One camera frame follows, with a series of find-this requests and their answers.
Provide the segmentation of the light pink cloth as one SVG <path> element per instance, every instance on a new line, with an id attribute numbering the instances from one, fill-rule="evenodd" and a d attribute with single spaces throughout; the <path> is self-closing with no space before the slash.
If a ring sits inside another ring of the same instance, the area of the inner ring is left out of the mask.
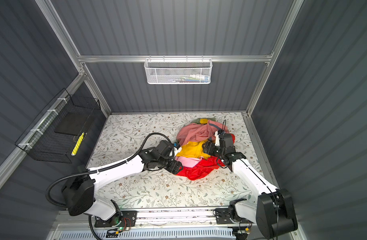
<path id="1" fill-rule="evenodd" d="M 179 149 L 175 148 L 174 154 L 174 159 L 187 168 L 195 167 L 202 160 L 202 157 L 197 152 L 196 148 L 193 147 L 181 147 Z"/>

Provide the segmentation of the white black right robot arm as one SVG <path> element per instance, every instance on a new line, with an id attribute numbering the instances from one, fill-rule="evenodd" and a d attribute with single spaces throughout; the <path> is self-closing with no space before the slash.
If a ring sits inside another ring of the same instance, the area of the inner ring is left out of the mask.
<path id="1" fill-rule="evenodd" d="M 251 200 L 231 201 L 227 211 L 216 209 L 219 224 L 228 220 L 249 221 L 257 225 L 265 239 L 274 239 L 298 229 L 289 191 L 273 185 L 256 171 L 246 156 L 236 151 L 231 134 L 216 131 L 215 138 L 206 141 L 202 149 L 205 154 L 215 157 L 220 167 L 236 174 L 252 192 Z"/>

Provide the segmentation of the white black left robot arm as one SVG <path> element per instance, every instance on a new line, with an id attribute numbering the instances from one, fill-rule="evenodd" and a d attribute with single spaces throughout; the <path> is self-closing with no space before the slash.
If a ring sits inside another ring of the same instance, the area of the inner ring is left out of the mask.
<path id="1" fill-rule="evenodd" d="M 183 166 L 175 160 L 175 155 L 181 150 L 180 145 L 162 140 L 157 147 L 142 149 L 133 157 L 88 169 L 91 175 L 69 178 L 61 190 L 69 215 L 74 217 L 85 214 L 103 221 L 120 215 L 118 205 L 113 200 L 100 197 L 98 191 L 112 182 L 144 171 L 164 169 L 177 175 Z"/>

